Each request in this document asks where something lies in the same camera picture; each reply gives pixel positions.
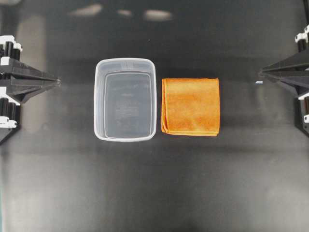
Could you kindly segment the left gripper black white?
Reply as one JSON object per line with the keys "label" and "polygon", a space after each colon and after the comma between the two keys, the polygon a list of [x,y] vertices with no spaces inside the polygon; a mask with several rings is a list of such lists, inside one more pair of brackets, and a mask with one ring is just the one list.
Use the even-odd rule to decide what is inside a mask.
{"label": "left gripper black white", "polygon": [[[20,60],[21,44],[12,35],[0,37],[0,143],[20,129],[20,108],[30,98],[60,86],[60,80]],[[11,79],[10,75],[33,79]]]}

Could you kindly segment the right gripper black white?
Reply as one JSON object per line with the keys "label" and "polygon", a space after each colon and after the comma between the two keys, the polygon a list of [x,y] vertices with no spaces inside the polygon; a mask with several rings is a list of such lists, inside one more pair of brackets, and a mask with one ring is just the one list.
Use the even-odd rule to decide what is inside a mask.
{"label": "right gripper black white", "polygon": [[295,36],[299,53],[262,68],[259,76],[289,90],[298,98],[301,126],[309,134],[309,26]]}

